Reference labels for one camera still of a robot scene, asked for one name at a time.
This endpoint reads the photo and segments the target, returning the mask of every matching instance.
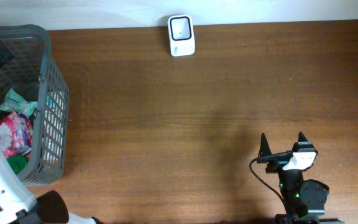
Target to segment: red plastic package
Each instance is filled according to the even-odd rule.
[[[13,112],[0,121],[0,149],[6,159],[15,155],[29,156],[31,147],[32,127],[24,114]]]

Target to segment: wall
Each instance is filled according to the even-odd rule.
[[[49,30],[165,26],[174,14],[195,25],[358,19],[358,0],[0,0],[0,26]]]

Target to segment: table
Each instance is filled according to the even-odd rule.
[[[50,31],[70,88],[68,209],[105,223],[249,222],[284,209],[248,170],[299,131],[326,216],[358,223],[358,21],[196,26],[174,58],[166,27]],[[276,175],[255,171],[278,188]]]

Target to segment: green plastic package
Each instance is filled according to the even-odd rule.
[[[0,105],[0,110],[7,112],[20,112],[27,117],[30,117],[37,106],[38,102],[27,102],[11,88],[8,93],[6,93],[4,102]]]

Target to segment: gray basket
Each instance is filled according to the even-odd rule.
[[[0,27],[0,39],[15,55],[0,68],[0,104],[11,88],[27,101],[38,101],[31,157],[17,176],[25,185],[50,184],[63,175],[70,99],[67,84],[43,28]]]

